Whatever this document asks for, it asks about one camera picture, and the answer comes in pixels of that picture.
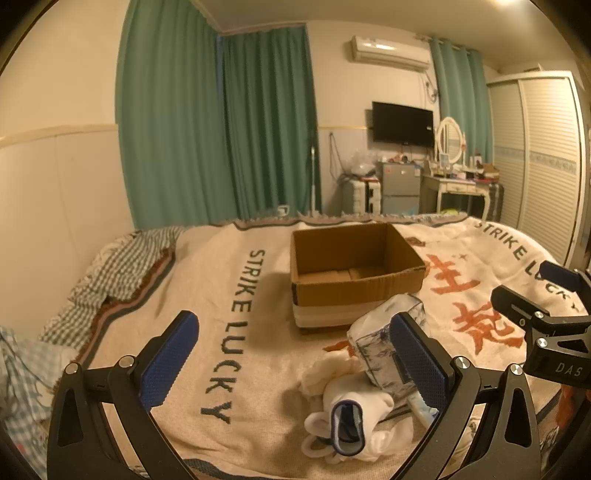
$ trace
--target ceiling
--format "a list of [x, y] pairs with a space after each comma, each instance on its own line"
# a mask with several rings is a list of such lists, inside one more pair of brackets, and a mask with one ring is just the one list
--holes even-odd
[[573, 58], [554, 25], [530, 0], [514, 0], [504, 7], [495, 0], [193, 0], [193, 3], [221, 33], [308, 20], [339, 20], [438, 35], [479, 50], [485, 62], [497, 69], [534, 60]]

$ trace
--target mini fridge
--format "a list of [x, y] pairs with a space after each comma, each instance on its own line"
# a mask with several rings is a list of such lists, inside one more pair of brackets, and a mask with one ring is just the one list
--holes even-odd
[[413, 163], [382, 164], [382, 214], [418, 215], [421, 174]]

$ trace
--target wardrobe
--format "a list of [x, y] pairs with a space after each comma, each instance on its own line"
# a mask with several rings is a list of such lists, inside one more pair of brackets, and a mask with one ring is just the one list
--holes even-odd
[[562, 265], [588, 262], [589, 101], [571, 72], [528, 72], [488, 83], [501, 222]]

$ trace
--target bed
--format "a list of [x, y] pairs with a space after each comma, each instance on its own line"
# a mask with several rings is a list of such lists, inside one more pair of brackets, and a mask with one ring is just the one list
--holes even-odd
[[[363, 472], [367, 478], [389, 479], [425, 433], [418, 422], [409, 448], [374, 464], [330, 466], [298, 450], [305, 436], [303, 418], [311, 409], [297, 390], [298, 379], [346, 331], [303, 336], [296, 328], [290, 235], [295, 229], [372, 221], [394, 223], [426, 261], [418, 296], [431, 334], [452, 356], [465, 355], [479, 367], [496, 369], [524, 360], [522, 333], [489, 303], [499, 283], [553, 315], [585, 313], [572, 294], [537, 275], [541, 261], [551, 260], [547, 251], [513, 229], [464, 214], [300, 217], [137, 231], [100, 250], [37, 341], [18, 340], [8, 329], [0, 332], [12, 374], [9, 391], [18, 392], [12, 397], [19, 405], [15, 414], [4, 416], [2, 454], [12, 452], [13, 464], [26, 459], [29, 473], [32, 469], [45, 478], [51, 392], [65, 364], [75, 359], [100, 368], [135, 355], [184, 309], [199, 317], [200, 340], [167, 401], [152, 415], [196, 475], [330, 480]], [[259, 275], [247, 278], [253, 264]], [[560, 386], [528, 380], [546, 440], [556, 433], [551, 412]], [[107, 407], [128, 465], [144, 473], [116, 413]], [[474, 410], [472, 433], [481, 415]]]

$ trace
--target wall trim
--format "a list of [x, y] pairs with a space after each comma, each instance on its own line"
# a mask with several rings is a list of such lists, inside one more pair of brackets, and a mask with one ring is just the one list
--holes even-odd
[[56, 137], [58, 135], [71, 135], [92, 132], [112, 132], [119, 129], [117, 124], [90, 124], [90, 125], [58, 125], [56, 127], [39, 128], [26, 132], [0, 137], [0, 148], [17, 143], [30, 142], [41, 138]]
[[495, 79], [486, 82], [487, 86], [495, 83], [514, 82], [516, 80], [539, 79], [539, 78], [568, 78], [574, 82], [573, 73], [568, 70], [542, 70], [541, 72], [522, 72], [511, 73], [509, 75], [500, 75]]
[[252, 33], [252, 32], [260, 32], [265, 30], [273, 30], [274, 28], [288, 28], [288, 27], [303, 27], [306, 25], [307, 22], [305, 21], [297, 21], [297, 22], [269, 22], [269, 23], [262, 23], [257, 25], [249, 25], [247, 27], [241, 28], [234, 28], [231, 30], [223, 30], [219, 34], [227, 37], [230, 35], [238, 35], [241, 33]]
[[371, 127], [361, 125], [319, 125], [318, 130], [373, 130]]

